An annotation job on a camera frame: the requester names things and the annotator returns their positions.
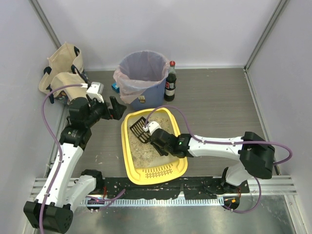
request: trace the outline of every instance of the trash can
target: trash can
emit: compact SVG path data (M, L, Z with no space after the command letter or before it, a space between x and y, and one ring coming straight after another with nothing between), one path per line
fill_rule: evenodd
M125 57L113 76L121 100L136 111L162 105L169 67L168 59L153 51L135 52Z

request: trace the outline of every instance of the wooden floor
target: wooden floor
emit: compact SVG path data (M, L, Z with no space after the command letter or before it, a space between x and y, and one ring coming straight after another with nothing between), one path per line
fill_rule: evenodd
M88 72L91 81L104 84L102 95L106 100L111 95L119 96L111 88L113 73ZM185 113L196 135L236 137L252 131L263 137L243 69L186 69L177 70L176 75L176 95L170 105ZM132 111L128 107L124 116ZM171 111L180 131L187 133L180 114ZM101 120L92 127L92 137L72 177L79 177L85 169L102 171L103 176L127 176L121 146L122 120ZM190 158L188 162L185 176L220 176L225 167L235 164L230 159L209 156Z

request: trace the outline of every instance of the bottle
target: bottle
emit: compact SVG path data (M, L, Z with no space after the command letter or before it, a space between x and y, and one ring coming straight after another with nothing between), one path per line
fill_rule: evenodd
M168 77L166 78L166 88L165 88L165 100L172 101L175 99L175 90L176 90L176 62L170 61L170 69Z

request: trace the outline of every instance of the white wall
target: white wall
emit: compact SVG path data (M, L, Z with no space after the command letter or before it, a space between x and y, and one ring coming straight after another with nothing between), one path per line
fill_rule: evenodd
M243 66L279 0L40 0L61 43L87 70L154 50L178 66Z
M312 220L311 12L312 1L291 0L250 69L271 140L294 152L280 168L292 176L308 221Z
M55 47L28 1L1 4L0 35L0 233L20 234L24 204L53 145L41 120L38 83ZM57 104L46 107L53 129L61 111Z

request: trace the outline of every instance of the litter box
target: litter box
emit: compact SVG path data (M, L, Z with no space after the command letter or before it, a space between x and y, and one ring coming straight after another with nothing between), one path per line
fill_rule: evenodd
M121 125L121 141L127 176L134 184L138 185L158 184L178 178L186 172L188 165L186 157L177 158L171 155L158 155L160 157L160 163L163 163L162 165L156 165L147 168L135 167L129 142L129 134L133 133L128 130L128 127L134 124L140 117L143 116L146 118L152 110L153 109L146 109L130 113L126 116ZM159 110L155 111L150 118L153 117L167 118L169 120L169 124L171 125L170 128L172 127L173 133L176 136L180 135L180 130L178 128L176 119L168 109L160 108Z

